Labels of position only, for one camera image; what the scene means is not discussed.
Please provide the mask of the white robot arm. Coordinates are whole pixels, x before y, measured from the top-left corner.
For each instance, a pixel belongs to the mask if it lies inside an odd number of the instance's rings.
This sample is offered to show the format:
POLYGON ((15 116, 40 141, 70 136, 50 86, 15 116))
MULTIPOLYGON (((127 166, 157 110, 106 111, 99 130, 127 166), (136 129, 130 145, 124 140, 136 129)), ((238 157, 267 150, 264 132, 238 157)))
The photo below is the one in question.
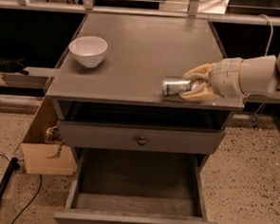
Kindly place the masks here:
POLYGON ((185 101, 207 101, 221 97, 250 95, 280 99, 280 53, 244 60, 225 58, 218 63, 195 67, 183 75, 185 81, 200 81, 197 88, 180 93, 185 101))

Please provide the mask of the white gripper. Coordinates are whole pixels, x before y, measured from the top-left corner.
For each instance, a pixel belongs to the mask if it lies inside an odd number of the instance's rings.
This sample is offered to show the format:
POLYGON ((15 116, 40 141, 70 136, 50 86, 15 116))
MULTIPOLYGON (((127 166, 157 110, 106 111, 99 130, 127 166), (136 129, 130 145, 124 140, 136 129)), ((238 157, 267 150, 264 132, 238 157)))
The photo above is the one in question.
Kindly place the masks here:
POLYGON ((179 94, 184 101, 212 101, 216 98, 216 94, 222 98, 242 98, 243 93, 239 82, 239 68, 241 67, 242 59, 225 58, 218 64, 208 63, 199 65, 187 71, 182 79, 186 81, 201 80, 210 82, 210 85, 202 83, 197 90, 190 90, 179 94))

